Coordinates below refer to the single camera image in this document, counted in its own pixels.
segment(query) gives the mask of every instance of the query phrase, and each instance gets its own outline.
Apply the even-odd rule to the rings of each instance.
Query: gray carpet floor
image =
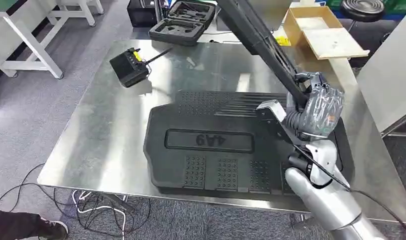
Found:
[[[89,27],[84,19],[70,19],[47,48],[65,72],[64,79],[56,80],[50,73],[41,71],[20,71],[18,78],[0,78],[0,196],[18,185],[31,168],[47,160],[111,43],[146,36],[145,31],[132,29],[126,12],[128,0],[101,2],[105,15],[95,15],[96,27]],[[363,34],[365,31],[357,25],[352,34]],[[385,143],[406,188],[406,139],[389,138]],[[33,172],[28,181],[35,182],[38,173],[39,170]],[[60,189],[57,199],[72,203],[70,194],[70,190]],[[0,204],[0,209],[10,209],[15,199],[14,193],[9,194]],[[136,211],[133,218],[127,217],[126,228],[137,228],[146,218],[149,202],[146,198],[138,197],[131,197],[128,202]],[[126,239],[331,238],[316,222],[293,228],[296,216],[289,213],[160,199],[151,199],[150,202],[148,221]],[[75,214],[73,207],[67,206],[63,210]],[[47,219],[67,222],[71,230],[69,239],[72,240],[112,239],[84,230],[76,220],[63,216],[37,187],[28,186],[22,190],[16,211],[38,213]],[[397,225],[378,226],[391,239],[406,239],[406,234]],[[120,233],[112,212],[102,213],[90,227]]]

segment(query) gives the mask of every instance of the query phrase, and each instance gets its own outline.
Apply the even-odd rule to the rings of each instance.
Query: stainless steel table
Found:
[[[259,56],[251,56],[240,44],[217,43],[177,46],[150,64],[149,81],[124,88],[109,60],[130,47],[141,48],[141,56],[150,59],[168,45],[151,40],[113,44],[42,169],[39,184],[240,208],[307,212],[296,196],[273,195],[270,201],[261,201],[160,193],[150,181],[143,153],[153,107],[173,102],[178,90],[285,93],[286,89]],[[319,65],[333,84],[340,84],[346,91],[342,118],[356,168],[351,185],[377,197],[406,222],[406,191],[358,85],[356,81],[334,78],[334,67],[337,68]],[[356,197],[369,218],[394,221],[369,199]]]

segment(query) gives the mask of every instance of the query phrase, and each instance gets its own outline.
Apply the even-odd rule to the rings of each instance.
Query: plastic wrap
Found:
[[[327,137],[339,121],[344,100],[343,92],[329,84],[315,85],[303,112],[303,131]]]

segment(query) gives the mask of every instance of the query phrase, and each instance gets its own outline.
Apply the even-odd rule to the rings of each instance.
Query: black stool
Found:
[[[373,23],[380,20],[385,13],[384,3],[381,0],[343,0],[340,12],[353,20],[348,31],[356,22]]]

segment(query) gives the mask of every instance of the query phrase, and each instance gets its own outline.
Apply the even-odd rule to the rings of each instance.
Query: person's leg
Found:
[[[38,214],[0,211],[0,240],[44,237],[65,240],[68,228],[62,222],[47,221]]]

